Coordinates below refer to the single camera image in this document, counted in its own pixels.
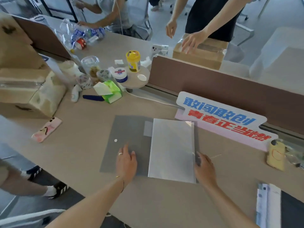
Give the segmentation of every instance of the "cardboard box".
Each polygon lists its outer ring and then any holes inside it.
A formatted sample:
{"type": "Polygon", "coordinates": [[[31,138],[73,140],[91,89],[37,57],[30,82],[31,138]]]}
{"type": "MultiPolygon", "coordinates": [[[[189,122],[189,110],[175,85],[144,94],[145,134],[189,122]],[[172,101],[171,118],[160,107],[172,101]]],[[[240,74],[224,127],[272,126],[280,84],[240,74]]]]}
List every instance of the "cardboard box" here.
{"type": "Polygon", "coordinates": [[[0,115],[4,117],[50,118],[66,92],[53,71],[0,69],[0,115]]]}
{"type": "Polygon", "coordinates": [[[173,50],[173,58],[219,70],[226,54],[228,42],[207,38],[198,45],[193,53],[186,54],[181,52],[181,44],[182,40],[188,35],[184,34],[183,38],[176,44],[173,50]]]}

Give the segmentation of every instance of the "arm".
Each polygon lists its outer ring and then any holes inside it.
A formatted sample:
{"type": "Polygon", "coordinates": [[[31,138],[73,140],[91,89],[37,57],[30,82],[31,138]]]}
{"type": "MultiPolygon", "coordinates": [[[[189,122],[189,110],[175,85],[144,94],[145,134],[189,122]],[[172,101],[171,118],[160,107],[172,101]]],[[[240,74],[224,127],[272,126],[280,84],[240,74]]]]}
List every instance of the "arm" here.
{"type": "Polygon", "coordinates": [[[118,155],[116,160],[116,172],[119,177],[63,212],[47,228],[100,228],[107,212],[136,173],[135,152],[132,151],[129,155],[128,145],[125,145],[119,153],[123,153],[118,155]]]}
{"type": "Polygon", "coordinates": [[[207,155],[198,153],[201,165],[195,166],[197,180],[203,185],[214,202],[223,220],[230,228],[259,228],[246,214],[218,187],[215,168],[207,155]]]}
{"type": "Polygon", "coordinates": [[[97,4],[91,5],[89,3],[84,2],[83,0],[74,0],[74,5],[78,9],[87,8],[89,11],[91,11],[91,12],[93,12],[95,14],[101,14],[102,13],[101,8],[97,4]]]}
{"type": "Polygon", "coordinates": [[[125,0],[114,0],[112,12],[110,14],[108,14],[105,18],[103,18],[100,21],[97,21],[95,23],[79,22],[79,24],[86,25],[86,26],[88,26],[90,28],[93,28],[93,29],[98,28],[98,27],[106,27],[108,25],[111,25],[116,18],[120,18],[119,9],[122,10],[124,4],[125,4],[125,0]]]}
{"type": "Polygon", "coordinates": [[[213,32],[221,28],[232,18],[234,18],[244,6],[251,0],[228,0],[221,11],[203,28],[203,30],[190,34],[182,43],[182,51],[189,47],[196,49],[197,46],[205,41],[213,32]]]}
{"type": "Polygon", "coordinates": [[[177,28],[176,20],[185,8],[187,2],[188,0],[176,0],[171,19],[166,26],[166,34],[168,37],[173,38],[177,28]]]}

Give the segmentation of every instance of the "hand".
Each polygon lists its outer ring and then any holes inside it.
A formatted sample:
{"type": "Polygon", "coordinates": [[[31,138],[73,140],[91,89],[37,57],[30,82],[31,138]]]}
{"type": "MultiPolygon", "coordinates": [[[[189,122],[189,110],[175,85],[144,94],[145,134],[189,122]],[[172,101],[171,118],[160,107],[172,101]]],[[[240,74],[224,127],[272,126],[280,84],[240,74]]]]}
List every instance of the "hand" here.
{"type": "Polygon", "coordinates": [[[198,166],[197,164],[195,164],[194,167],[195,176],[197,180],[205,188],[216,188],[217,182],[215,168],[211,159],[207,155],[201,154],[200,152],[197,152],[197,154],[201,159],[201,165],[198,166]]]}
{"type": "Polygon", "coordinates": [[[176,31],[176,28],[177,28],[177,23],[176,23],[176,20],[174,19],[171,19],[168,24],[166,25],[166,33],[167,33],[167,36],[170,37],[170,38],[173,38],[174,34],[175,34],[175,31],[176,31]]]}
{"type": "Polygon", "coordinates": [[[85,4],[83,3],[82,0],[72,0],[72,4],[73,4],[73,6],[75,6],[78,9],[84,9],[85,8],[85,4]]]}
{"type": "Polygon", "coordinates": [[[83,22],[83,21],[78,22],[78,25],[87,26],[90,29],[97,29],[98,28],[98,26],[96,26],[95,23],[88,23],[88,22],[83,22]]]}
{"type": "Polygon", "coordinates": [[[183,40],[183,43],[181,44],[182,45],[181,51],[184,52],[187,47],[188,47],[186,52],[187,54],[189,52],[195,51],[197,46],[202,42],[204,42],[208,37],[209,35],[206,33],[205,30],[201,30],[199,32],[188,35],[188,37],[186,37],[183,40]]]}
{"type": "Polygon", "coordinates": [[[125,182],[125,186],[129,184],[136,174],[137,169],[137,161],[135,152],[132,151],[131,155],[128,151],[128,144],[126,144],[123,148],[120,148],[119,153],[123,153],[117,156],[116,159],[116,173],[118,176],[123,178],[125,182]]]}

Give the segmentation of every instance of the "gray cutting mat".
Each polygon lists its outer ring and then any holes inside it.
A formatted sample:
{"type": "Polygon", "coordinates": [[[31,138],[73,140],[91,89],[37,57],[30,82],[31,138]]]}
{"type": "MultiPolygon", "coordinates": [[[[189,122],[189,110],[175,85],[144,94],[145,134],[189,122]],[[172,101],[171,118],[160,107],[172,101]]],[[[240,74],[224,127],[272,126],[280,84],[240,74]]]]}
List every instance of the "gray cutting mat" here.
{"type": "Polygon", "coordinates": [[[100,172],[115,173],[118,150],[126,142],[129,142],[129,153],[133,150],[136,153],[136,175],[148,176],[152,129],[153,118],[116,115],[101,162],[100,172]]]}

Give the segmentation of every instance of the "bracelet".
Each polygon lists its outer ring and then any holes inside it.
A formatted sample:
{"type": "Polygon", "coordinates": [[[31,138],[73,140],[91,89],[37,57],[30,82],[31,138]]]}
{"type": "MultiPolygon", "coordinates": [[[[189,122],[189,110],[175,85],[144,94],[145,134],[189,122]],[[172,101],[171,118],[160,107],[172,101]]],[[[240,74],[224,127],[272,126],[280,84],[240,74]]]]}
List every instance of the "bracelet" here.
{"type": "Polygon", "coordinates": [[[124,189],[125,189],[125,180],[123,180],[123,190],[124,190],[124,189]]]}

